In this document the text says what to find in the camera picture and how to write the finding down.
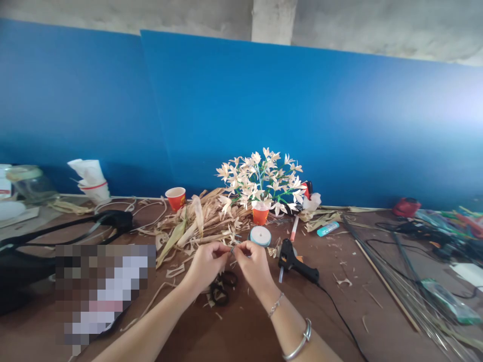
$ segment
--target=woman's right hand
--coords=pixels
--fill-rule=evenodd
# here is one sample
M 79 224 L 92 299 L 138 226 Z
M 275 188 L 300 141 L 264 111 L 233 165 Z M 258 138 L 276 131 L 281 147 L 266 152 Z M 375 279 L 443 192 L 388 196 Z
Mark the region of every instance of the woman's right hand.
M 242 268 L 245 279 L 262 302 L 265 310 L 270 311 L 281 292 L 270 274 L 265 248 L 251 241 L 244 241 L 233 249 L 233 253 Z

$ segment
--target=pixelated area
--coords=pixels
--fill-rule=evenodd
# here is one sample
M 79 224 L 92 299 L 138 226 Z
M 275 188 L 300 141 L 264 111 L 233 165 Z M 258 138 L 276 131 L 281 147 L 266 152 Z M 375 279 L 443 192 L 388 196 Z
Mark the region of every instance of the pixelated area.
M 57 343 L 79 352 L 154 279 L 154 245 L 58 245 L 55 256 Z

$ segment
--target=concrete pillar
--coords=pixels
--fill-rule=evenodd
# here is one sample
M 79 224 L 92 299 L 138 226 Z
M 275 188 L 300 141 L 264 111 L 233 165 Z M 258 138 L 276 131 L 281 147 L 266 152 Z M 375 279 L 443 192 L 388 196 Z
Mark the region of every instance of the concrete pillar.
M 254 0 L 252 41 L 291 45 L 297 0 Z

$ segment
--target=orange cup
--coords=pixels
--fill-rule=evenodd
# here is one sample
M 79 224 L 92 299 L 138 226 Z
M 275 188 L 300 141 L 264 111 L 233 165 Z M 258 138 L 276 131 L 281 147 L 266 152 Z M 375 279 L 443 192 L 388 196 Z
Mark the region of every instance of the orange cup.
M 267 222 L 268 212 L 270 208 L 262 202 L 258 202 L 253 208 L 253 222 L 256 225 L 263 226 Z
M 186 204 L 186 190 L 184 188 L 169 189 L 166 191 L 165 196 L 168 198 L 174 213 Z

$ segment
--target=silver bangle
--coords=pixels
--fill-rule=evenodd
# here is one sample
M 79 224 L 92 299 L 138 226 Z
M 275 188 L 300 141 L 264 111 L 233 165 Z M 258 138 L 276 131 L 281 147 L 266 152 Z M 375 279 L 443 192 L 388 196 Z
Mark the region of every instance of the silver bangle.
M 297 349 L 294 352 L 292 352 L 291 354 L 289 354 L 288 356 L 282 355 L 284 360 L 292 360 L 295 357 L 297 357 L 297 355 L 300 353 L 303 346 L 305 345 L 305 342 L 310 341 L 310 335 L 312 334 L 312 322 L 308 318 L 306 318 L 305 320 L 307 321 L 307 328 L 305 330 L 305 333 L 303 334 L 302 342 L 300 342 Z
M 275 305 L 272 307 L 272 310 L 270 311 L 270 313 L 268 314 L 268 317 L 269 318 L 272 318 L 272 315 L 273 313 L 275 312 L 275 309 L 277 309 L 277 307 L 280 305 L 280 299 L 282 299 L 282 297 L 284 296 L 285 294 L 280 294 L 280 297 L 278 298 L 278 300 L 275 302 Z

